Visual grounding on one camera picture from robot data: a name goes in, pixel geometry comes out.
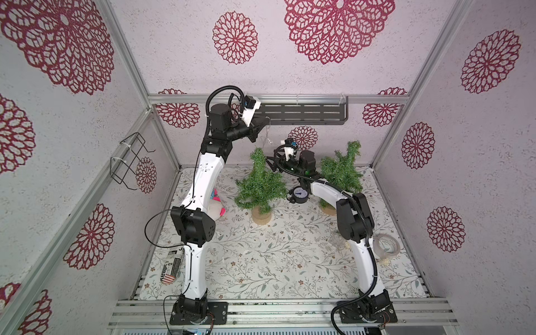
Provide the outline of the small green christmas tree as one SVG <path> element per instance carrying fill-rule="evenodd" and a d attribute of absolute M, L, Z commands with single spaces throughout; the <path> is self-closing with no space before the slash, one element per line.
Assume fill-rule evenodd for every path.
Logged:
<path fill-rule="evenodd" d="M 346 154 L 335 151 L 335 158 L 324 157 L 320 162 L 321 175 L 330 183 L 350 193 L 361 193 L 362 173 L 355 168 L 355 159 L 360 156 L 361 144 L 348 142 Z"/>
<path fill-rule="evenodd" d="M 253 168 L 246 178 L 236 181 L 234 202 L 240 209 L 251 210 L 254 223 L 263 226 L 272 220 L 272 201 L 285 198 L 287 190 L 282 176 L 267 167 L 261 148 L 255 148 L 250 158 Z"/>

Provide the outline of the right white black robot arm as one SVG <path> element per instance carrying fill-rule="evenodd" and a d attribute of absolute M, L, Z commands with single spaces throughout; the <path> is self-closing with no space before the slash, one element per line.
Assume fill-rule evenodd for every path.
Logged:
<path fill-rule="evenodd" d="M 296 150 L 293 143 L 283 143 L 269 159 L 273 171 L 297 177 L 299 185 L 288 192 L 288 201 L 303 204 L 313 195 L 336 209 L 339 234 L 350 244 L 357 266 L 360 296 L 354 302 L 385 305 L 389 294 L 378 274 L 373 251 L 375 223 L 366 197 L 361 193 L 351 194 L 324 180 L 315 170 L 314 153 L 305 150 L 297 157 Z"/>

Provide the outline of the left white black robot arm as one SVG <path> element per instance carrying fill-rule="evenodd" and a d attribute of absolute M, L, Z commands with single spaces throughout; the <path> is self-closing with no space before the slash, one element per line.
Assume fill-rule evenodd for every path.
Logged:
<path fill-rule="evenodd" d="M 241 119 L 231 122 L 230 106 L 216 104 L 208 113 L 207 130 L 199 151 L 198 165 L 190 191 L 179 207 L 173 207 L 170 217 L 184 243 L 184 289 L 178 297 L 178 311 L 204 318 L 208 311 L 205 281 L 205 244 L 216 231 L 215 219 L 209 215 L 209 203 L 217 177 L 222 171 L 233 142 L 249 138 L 255 142 L 259 132 L 269 123 L 268 118 L 256 116 L 259 100 L 242 105 Z"/>

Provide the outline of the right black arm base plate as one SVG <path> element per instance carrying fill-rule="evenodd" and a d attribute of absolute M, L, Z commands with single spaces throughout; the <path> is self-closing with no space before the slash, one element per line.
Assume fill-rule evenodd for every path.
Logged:
<path fill-rule="evenodd" d="M 339 301 L 337 307 L 339 307 L 343 324 L 389 324 L 398 322 L 398 317 L 390 300 L 366 298 L 352 304 Z"/>

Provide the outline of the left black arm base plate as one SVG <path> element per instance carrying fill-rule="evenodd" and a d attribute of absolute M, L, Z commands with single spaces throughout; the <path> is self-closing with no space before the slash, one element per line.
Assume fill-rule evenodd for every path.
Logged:
<path fill-rule="evenodd" d="M 176 301 L 173 305 L 170 325 L 225 325 L 229 303 L 225 302 L 188 302 Z"/>

